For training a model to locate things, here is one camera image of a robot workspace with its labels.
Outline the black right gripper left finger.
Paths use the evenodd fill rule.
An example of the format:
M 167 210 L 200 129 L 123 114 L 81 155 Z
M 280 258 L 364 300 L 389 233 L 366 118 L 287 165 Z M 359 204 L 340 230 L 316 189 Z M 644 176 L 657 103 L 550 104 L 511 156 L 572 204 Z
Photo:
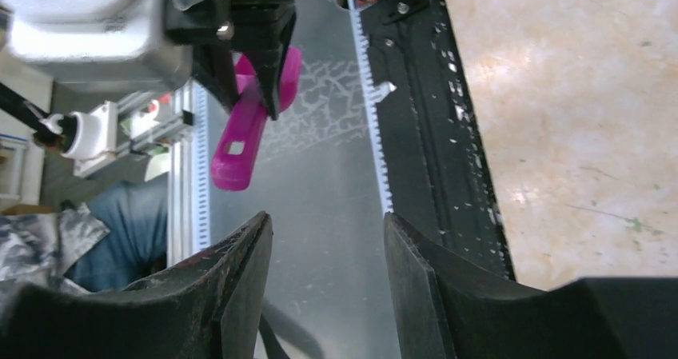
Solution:
M 1 286 L 4 358 L 251 358 L 272 249 L 258 213 L 225 240 L 122 291 Z

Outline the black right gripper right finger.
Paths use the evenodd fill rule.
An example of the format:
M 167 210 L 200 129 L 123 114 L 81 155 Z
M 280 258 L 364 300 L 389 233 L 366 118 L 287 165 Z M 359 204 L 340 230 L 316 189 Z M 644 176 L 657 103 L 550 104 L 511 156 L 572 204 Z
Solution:
M 404 358 L 674 358 L 677 281 L 584 277 L 542 291 L 491 273 L 384 218 Z

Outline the purple plastic scoop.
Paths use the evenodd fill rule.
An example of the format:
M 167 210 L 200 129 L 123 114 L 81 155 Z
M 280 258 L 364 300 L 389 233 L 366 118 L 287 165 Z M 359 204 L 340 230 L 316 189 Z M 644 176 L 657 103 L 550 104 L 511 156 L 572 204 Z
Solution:
M 251 58 L 242 55 L 235 64 L 235 74 L 241 97 L 229 115 L 210 163 L 214 185 L 225 191 L 249 187 L 268 121 Z

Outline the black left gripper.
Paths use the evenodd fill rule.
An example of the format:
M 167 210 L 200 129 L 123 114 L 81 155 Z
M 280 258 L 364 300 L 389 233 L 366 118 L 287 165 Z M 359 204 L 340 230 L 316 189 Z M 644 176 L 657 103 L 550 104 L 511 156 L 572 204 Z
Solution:
M 74 90 L 173 90 L 188 78 L 224 108 L 239 100 L 233 52 L 262 105 L 281 112 L 294 0 L 1 0 L 8 50 Z

